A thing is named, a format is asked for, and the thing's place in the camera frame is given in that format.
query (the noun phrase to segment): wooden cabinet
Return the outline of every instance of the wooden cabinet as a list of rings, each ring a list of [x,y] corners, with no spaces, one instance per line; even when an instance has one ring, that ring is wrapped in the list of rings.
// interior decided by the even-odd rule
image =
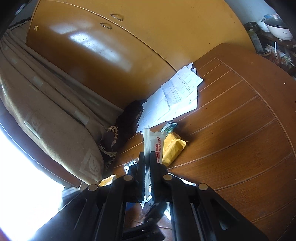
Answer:
[[[243,25],[224,0],[59,1],[88,9],[118,24],[176,70],[220,43],[255,51]]]
[[[176,72],[116,24],[56,1],[39,2],[27,45],[121,108],[148,98]]]

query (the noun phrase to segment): paper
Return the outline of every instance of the paper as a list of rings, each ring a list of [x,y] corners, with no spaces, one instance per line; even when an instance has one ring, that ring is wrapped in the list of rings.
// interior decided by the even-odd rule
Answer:
[[[203,79],[187,66],[180,69],[168,82],[161,86],[169,108],[190,95],[202,81]]]
[[[192,64],[184,66],[142,104],[143,113],[136,133],[143,133],[144,128],[171,121],[197,108],[197,86],[203,80],[196,75],[196,70],[191,69]]]

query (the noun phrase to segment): metal handle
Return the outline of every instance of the metal handle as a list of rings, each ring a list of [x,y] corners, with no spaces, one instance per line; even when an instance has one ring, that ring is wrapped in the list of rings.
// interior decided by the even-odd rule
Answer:
[[[123,21],[123,16],[120,15],[120,14],[111,13],[110,15],[111,15],[112,17],[116,18],[117,20],[121,21],[121,22]]]
[[[100,23],[100,24],[105,28],[112,29],[112,26],[108,23]]]

